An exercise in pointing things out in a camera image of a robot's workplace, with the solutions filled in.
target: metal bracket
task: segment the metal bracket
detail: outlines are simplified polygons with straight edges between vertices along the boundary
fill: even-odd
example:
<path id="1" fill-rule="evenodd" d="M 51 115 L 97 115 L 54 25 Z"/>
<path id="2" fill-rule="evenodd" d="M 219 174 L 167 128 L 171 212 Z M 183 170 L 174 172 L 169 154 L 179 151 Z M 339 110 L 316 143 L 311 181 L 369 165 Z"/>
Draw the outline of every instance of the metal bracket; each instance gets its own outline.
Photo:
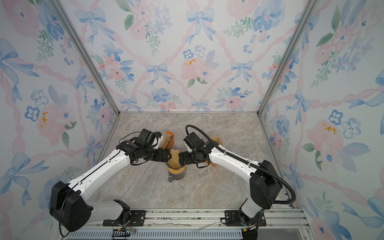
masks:
<path id="1" fill-rule="evenodd" d="M 244 226 L 240 222 L 238 210 L 226 210 L 224 211 L 224 214 L 225 214 L 226 222 L 235 222 L 235 223 L 226 224 L 227 227 L 243 227 Z M 261 227 L 266 226 L 265 216 L 263 212 L 262 212 L 262 216 L 260 217 L 260 226 Z"/>
<path id="2" fill-rule="evenodd" d="M 129 223 L 131 227 L 142 227 L 144 225 L 144 220 L 145 220 L 145 210 L 131 210 L 131 217 L 133 219 Z M 119 227 L 121 224 L 119 221 L 116 220 L 104 220 L 103 221 L 103 226 L 104 227 Z"/>

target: wallpapered wall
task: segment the wallpapered wall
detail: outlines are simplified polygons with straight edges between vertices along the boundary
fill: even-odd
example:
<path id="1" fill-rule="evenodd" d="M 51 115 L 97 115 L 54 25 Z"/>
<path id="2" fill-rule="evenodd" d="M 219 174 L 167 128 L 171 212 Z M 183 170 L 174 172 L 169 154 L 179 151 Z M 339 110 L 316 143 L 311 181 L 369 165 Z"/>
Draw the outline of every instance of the wallpapered wall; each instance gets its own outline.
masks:
<path id="1" fill-rule="evenodd" d="M 384 239 L 383 9 L 321 0 L 263 115 L 317 240 Z"/>
<path id="2" fill-rule="evenodd" d="M 45 1 L 0 1 L 0 239 L 51 239 L 51 188 L 93 166 L 115 114 Z"/>
<path id="3" fill-rule="evenodd" d="M 307 0 L 61 3 L 121 110 L 254 111 Z"/>

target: corrugated black hose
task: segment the corrugated black hose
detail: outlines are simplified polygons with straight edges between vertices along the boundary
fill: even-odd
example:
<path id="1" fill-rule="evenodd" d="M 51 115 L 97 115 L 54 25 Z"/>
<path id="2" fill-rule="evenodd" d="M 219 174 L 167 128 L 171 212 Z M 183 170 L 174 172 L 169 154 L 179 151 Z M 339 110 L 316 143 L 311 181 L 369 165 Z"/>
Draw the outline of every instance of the corrugated black hose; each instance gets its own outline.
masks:
<path id="1" fill-rule="evenodd" d="M 222 153 L 225 152 L 224 149 L 220 148 L 220 147 L 217 145 L 217 143 L 216 143 L 215 141 L 213 141 L 213 140 L 212 140 L 212 139 L 211 139 L 205 132 L 203 132 L 200 128 L 198 128 L 198 127 L 196 127 L 196 126 L 193 126 L 193 125 L 187 125 L 187 126 L 185 126 L 185 132 L 187 133 L 187 135 L 189 135 L 189 132 L 188 132 L 188 128 L 189 128 L 189 127 L 191 127 L 191 128 L 193 128 L 193 129 L 197 130 L 198 132 L 200 132 L 200 133 L 201 133 L 206 139 L 208 139 L 208 141 L 210 141 L 210 142 L 215 146 L 215 148 L 217 148 L 220 152 L 222 152 Z M 225 154 L 228 155 L 228 156 L 230 156 L 230 157 L 233 157 L 234 159 L 236 159 L 236 160 L 238 160 L 238 161 L 240 161 L 240 162 L 242 162 L 242 163 L 245 163 L 245 164 L 247 164 L 247 165 L 248 165 L 248 163 L 249 163 L 247 160 L 245 160 L 245 159 L 243 159 L 243 158 L 241 158 L 241 157 L 238 157 L 238 156 L 236 156 L 236 155 L 233 155 L 233 154 L 231 154 L 230 152 L 226 152 Z M 278 180 L 281 184 L 283 184 L 283 185 L 288 189 L 288 191 L 291 193 L 291 198 L 290 198 L 290 199 L 288 199 L 288 200 L 286 200 L 286 201 L 274 201 L 273 204 L 291 204 L 291 203 L 293 203 L 293 202 L 296 200 L 296 194 L 295 194 L 295 192 L 293 191 L 292 187 L 291 187 L 291 186 L 290 186 L 284 179 L 282 179 L 281 177 L 277 176 L 276 174 L 274 174 L 274 173 L 272 173 L 272 172 L 270 172 L 270 171 L 268 171 L 268 170 L 266 170 L 266 169 L 264 169 L 264 168 L 262 168 L 262 167 L 260 167 L 260 166 L 257 166 L 257 165 L 255 165 L 255 164 L 253 164 L 253 163 L 251 163 L 250 166 L 253 167 L 253 168 L 256 168 L 256 169 L 259 170 L 260 172 L 263 172 L 263 173 L 265 173 L 265 174 L 268 174 L 268 175 L 270 175 L 271 177 L 277 179 L 277 180 Z"/>

